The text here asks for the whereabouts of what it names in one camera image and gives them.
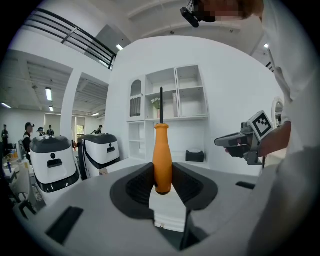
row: window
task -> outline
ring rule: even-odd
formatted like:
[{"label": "window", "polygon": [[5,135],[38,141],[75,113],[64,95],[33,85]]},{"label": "window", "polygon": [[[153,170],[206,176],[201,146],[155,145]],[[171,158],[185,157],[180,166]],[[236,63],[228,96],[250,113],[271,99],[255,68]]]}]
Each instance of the window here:
[{"label": "window", "polygon": [[85,135],[85,126],[77,125],[76,126],[76,135]]}]

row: black box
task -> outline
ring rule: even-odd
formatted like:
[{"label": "black box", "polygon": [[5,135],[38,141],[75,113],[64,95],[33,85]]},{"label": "black box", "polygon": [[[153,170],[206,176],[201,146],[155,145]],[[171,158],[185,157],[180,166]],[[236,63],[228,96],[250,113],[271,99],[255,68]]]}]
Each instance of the black box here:
[{"label": "black box", "polygon": [[191,153],[189,150],[185,153],[185,161],[186,162],[204,162],[205,154],[203,151],[199,153]]}]

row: orange screwdriver handle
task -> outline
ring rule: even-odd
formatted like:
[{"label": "orange screwdriver handle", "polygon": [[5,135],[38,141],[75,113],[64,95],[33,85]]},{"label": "orange screwdriver handle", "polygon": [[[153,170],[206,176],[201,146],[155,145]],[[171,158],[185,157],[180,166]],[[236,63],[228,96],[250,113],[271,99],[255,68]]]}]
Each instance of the orange screwdriver handle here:
[{"label": "orange screwdriver handle", "polygon": [[172,158],[168,144],[168,128],[166,123],[155,125],[155,146],[153,151],[153,166],[155,191],[166,195],[171,190],[172,184]]}]

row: person in black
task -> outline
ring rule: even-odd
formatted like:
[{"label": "person in black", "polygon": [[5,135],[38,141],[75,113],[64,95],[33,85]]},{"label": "person in black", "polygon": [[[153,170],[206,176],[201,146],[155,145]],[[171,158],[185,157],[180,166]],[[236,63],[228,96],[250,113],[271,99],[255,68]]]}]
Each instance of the person in black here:
[{"label": "person in black", "polygon": [[99,125],[99,129],[96,130],[95,134],[102,134],[102,130],[101,130],[102,128],[103,128],[103,126]]},{"label": "person in black", "polygon": [[9,139],[9,132],[7,131],[7,126],[3,126],[3,131],[1,132],[2,142],[3,142],[3,155],[7,155],[8,151],[8,139]]},{"label": "person in black", "polygon": [[51,129],[51,124],[49,125],[49,130],[46,131],[46,135],[55,136],[55,131]]},{"label": "person in black", "polygon": [[37,132],[39,132],[39,136],[45,136],[46,134],[44,133],[44,129],[42,127],[39,127],[39,129],[37,130]]},{"label": "person in black", "polygon": [[23,135],[23,139],[22,139],[22,143],[23,143],[23,146],[24,146],[24,149],[26,151],[26,159],[29,160],[30,162],[30,165],[31,165],[31,158],[30,158],[30,143],[31,143],[31,133],[34,131],[34,127],[35,125],[30,123],[30,122],[27,122],[25,124],[25,133]]}]

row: ceiling light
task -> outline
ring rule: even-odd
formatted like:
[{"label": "ceiling light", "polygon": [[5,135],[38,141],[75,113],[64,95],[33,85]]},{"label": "ceiling light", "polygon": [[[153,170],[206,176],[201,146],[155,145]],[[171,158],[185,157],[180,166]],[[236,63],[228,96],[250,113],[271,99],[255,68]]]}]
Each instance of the ceiling light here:
[{"label": "ceiling light", "polygon": [[46,93],[46,98],[48,99],[48,101],[52,102],[51,88],[46,87],[45,88],[45,93]]},{"label": "ceiling light", "polygon": [[7,107],[8,109],[11,109],[11,107],[3,102],[1,102],[2,105],[4,105],[5,107]]},{"label": "ceiling light", "polygon": [[100,62],[102,65],[104,65],[104,66],[108,67],[107,63],[105,63],[104,61],[99,60],[99,62]]},{"label": "ceiling light", "polygon": [[122,47],[120,44],[118,44],[116,47],[117,47],[120,51],[123,50],[123,47]]}]

